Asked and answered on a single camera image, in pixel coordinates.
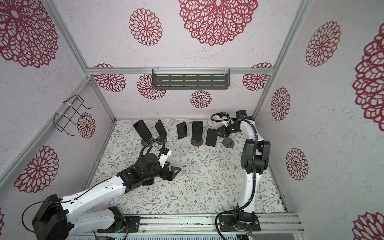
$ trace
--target mounting plate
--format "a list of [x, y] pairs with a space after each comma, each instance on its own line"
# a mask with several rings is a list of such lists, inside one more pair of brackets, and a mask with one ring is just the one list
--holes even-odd
[[[255, 229], [253, 229], [252, 227], [252, 231], [253, 232], [258, 232], [261, 230], [260, 228], [260, 223], [259, 223], [259, 220], [257, 218], [257, 216], [255, 215], [255, 219], [257, 222], [254, 223], [254, 227]], [[220, 225], [220, 231], [221, 232], [250, 232], [251, 231], [251, 223], [247, 222], [247, 223], [244, 223], [242, 225], [238, 225], [237, 227], [234, 226], [234, 218], [233, 216], [230, 216], [230, 215], [225, 215], [225, 216], [220, 216], [218, 218], [219, 220], [219, 225]]]

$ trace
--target red flower pattern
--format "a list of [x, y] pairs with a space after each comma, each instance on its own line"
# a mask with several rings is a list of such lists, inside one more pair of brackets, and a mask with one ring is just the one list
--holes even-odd
[[354, 240], [384, 239], [384, 216], [379, 212], [375, 214], [366, 212], [364, 215], [359, 215], [353, 224]]
[[[253, 68], [272, 68], [270, 63], [259, 63], [253, 66]], [[246, 74], [243, 76], [243, 85], [246, 89], [251, 91], [257, 91], [264, 88], [269, 75], [267, 74]]]
[[197, 108], [205, 108], [212, 102], [212, 95], [204, 90], [198, 90], [192, 93], [190, 101]]
[[291, 104], [291, 99], [287, 89], [279, 88], [273, 94], [271, 101], [271, 113], [276, 121], [283, 120], [288, 112]]
[[252, 21], [257, 0], [179, 0], [184, 28], [200, 43], [223, 45]]
[[55, 179], [59, 159], [49, 146], [43, 146], [13, 184], [21, 192], [37, 193]]
[[308, 174], [308, 161], [304, 153], [297, 148], [292, 148], [287, 153], [285, 165], [291, 177], [303, 180]]
[[0, 208], [0, 236], [1, 236], [1, 230], [3, 229], [4, 226], [4, 214], [1, 213], [1, 208]]
[[89, 113], [80, 115], [77, 121], [77, 130], [83, 138], [90, 138], [95, 133], [96, 124], [95, 119]]
[[[114, 68], [105, 63], [100, 63], [96, 68]], [[125, 78], [123, 74], [94, 74], [93, 77], [98, 85], [110, 92], [120, 92], [125, 88]]]
[[151, 74], [140, 76], [136, 85], [141, 95], [152, 100], [162, 98], [167, 92], [166, 90], [156, 90], [153, 88]]
[[129, 20], [133, 37], [141, 44], [153, 46], [160, 41], [163, 34], [161, 23], [156, 15], [148, 9], [136, 9]]
[[0, 52], [23, 67], [49, 65], [58, 35], [39, 0], [0, 1]]
[[364, 48], [364, 56], [355, 67], [355, 103], [364, 109], [364, 118], [372, 119], [384, 131], [384, 23], [379, 34]]
[[330, 21], [319, 27], [311, 37], [306, 50], [308, 65], [317, 67], [327, 62], [340, 41], [340, 26]]

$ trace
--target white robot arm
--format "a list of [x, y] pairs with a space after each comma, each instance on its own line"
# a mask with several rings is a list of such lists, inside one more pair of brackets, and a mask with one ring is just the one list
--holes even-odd
[[83, 214], [112, 197], [144, 185], [152, 185], [155, 177], [172, 181], [181, 171], [178, 167], [170, 167], [166, 161], [171, 152], [163, 147], [156, 156], [149, 151], [143, 155], [142, 149], [136, 163], [119, 172], [116, 176], [106, 179], [82, 192], [59, 198], [56, 194], [47, 197], [32, 220], [37, 240], [64, 240], [68, 236], [91, 230], [103, 229], [104, 232], [117, 232], [124, 227], [125, 218], [117, 207], [107, 210]]
[[[254, 213], [255, 191], [261, 174], [268, 167], [270, 143], [258, 135], [253, 118], [247, 116], [244, 110], [239, 110], [236, 113], [236, 118], [229, 118], [227, 113], [220, 113], [212, 115], [211, 120], [224, 122], [224, 125], [217, 130], [218, 136], [228, 137], [231, 133], [242, 131], [246, 138], [241, 157], [241, 166], [244, 168], [244, 184], [238, 208], [219, 213], [216, 217], [216, 223], [220, 215], [234, 213], [235, 227], [244, 226], [244, 224], [249, 225], [249, 223], [254, 224], [255, 218], [257, 219]], [[181, 169], [178, 167], [168, 168], [170, 162], [167, 160], [172, 151], [164, 147], [163, 140], [161, 140], [163, 147], [158, 156], [149, 153], [149, 151], [143, 155], [144, 149], [155, 141], [159, 141], [159, 139], [149, 141], [141, 150], [136, 163], [119, 172], [116, 176], [76, 194], [62, 198], [56, 194], [47, 197], [42, 201], [43, 204], [32, 220], [35, 231], [25, 226], [24, 211], [22, 215], [24, 227], [34, 232], [37, 240], [64, 240], [68, 236], [95, 229], [103, 229], [104, 232], [121, 230], [125, 224], [125, 218], [117, 207], [109, 207], [104, 211], [93, 213], [83, 214], [83, 212], [140, 186], [152, 185], [155, 177], [172, 181]]]
[[260, 230], [255, 215], [255, 193], [261, 175], [268, 167], [270, 142], [265, 141], [258, 134], [253, 117], [248, 116], [245, 110], [237, 111], [236, 118], [230, 118], [224, 112], [213, 114], [211, 120], [215, 122], [224, 121], [224, 125], [216, 130], [218, 136], [229, 138], [230, 134], [242, 131], [246, 138], [241, 156], [241, 166], [244, 169], [243, 190], [240, 193], [236, 209], [221, 212], [216, 216], [216, 229], [220, 236], [225, 239], [219, 230], [217, 221], [221, 215], [233, 213], [233, 222], [231, 224], [235, 229], [244, 230], [250, 228], [256, 231]]

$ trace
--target table surface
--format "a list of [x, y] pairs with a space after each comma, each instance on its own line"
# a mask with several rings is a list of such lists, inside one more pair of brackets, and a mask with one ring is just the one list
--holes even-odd
[[[107, 148], [92, 179], [92, 185], [116, 175], [137, 160], [142, 145], [141, 138], [133, 128], [137, 120], [121, 120], [116, 123]], [[193, 120], [162, 120], [167, 131], [166, 147], [172, 150], [171, 166], [181, 172], [169, 182], [156, 178], [151, 186], [142, 186], [127, 194], [114, 197], [89, 210], [104, 210], [118, 206], [123, 214], [191, 214], [218, 213], [234, 209], [242, 190], [243, 172], [240, 157], [244, 145], [243, 133], [231, 134], [235, 142], [232, 149], [225, 148], [218, 137], [216, 147], [182, 145], [177, 138], [176, 125], [187, 122], [188, 138], [192, 133]], [[222, 124], [204, 119], [203, 139], [208, 128], [216, 129]], [[154, 138], [157, 120], [144, 121]], [[157, 149], [151, 152], [157, 155]], [[285, 212], [282, 200], [267, 169], [256, 192], [255, 212]]]

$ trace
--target black smartphone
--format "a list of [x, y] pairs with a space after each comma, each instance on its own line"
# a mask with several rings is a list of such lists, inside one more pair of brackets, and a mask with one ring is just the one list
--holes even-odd
[[157, 132], [159, 133], [160, 137], [166, 137], [167, 136], [167, 131], [164, 128], [164, 125], [161, 122], [161, 120], [157, 121], [157, 123], [155, 124], [155, 128], [156, 128]]
[[187, 136], [187, 123], [182, 122], [176, 125], [177, 137], [178, 139], [182, 139]]
[[215, 129], [208, 128], [205, 144], [207, 146], [215, 147], [216, 141], [217, 141], [217, 131]]
[[136, 129], [137, 133], [144, 142], [148, 141], [152, 137], [152, 133], [149, 131], [143, 120], [135, 122], [133, 127]]
[[192, 140], [200, 141], [203, 139], [203, 122], [193, 121], [192, 122]]

